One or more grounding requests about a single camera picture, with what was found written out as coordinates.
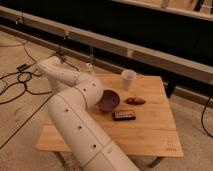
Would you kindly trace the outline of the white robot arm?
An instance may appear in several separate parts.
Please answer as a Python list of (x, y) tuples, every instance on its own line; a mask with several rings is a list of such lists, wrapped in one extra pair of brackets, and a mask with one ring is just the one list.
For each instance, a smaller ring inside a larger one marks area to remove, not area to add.
[(49, 115), (84, 171), (140, 171), (122, 149), (90, 116), (87, 109), (103, 95), (94, 75), (59, 67), (56, 56), (42, 60), (38, 68), (48, 77), (54, 95)]

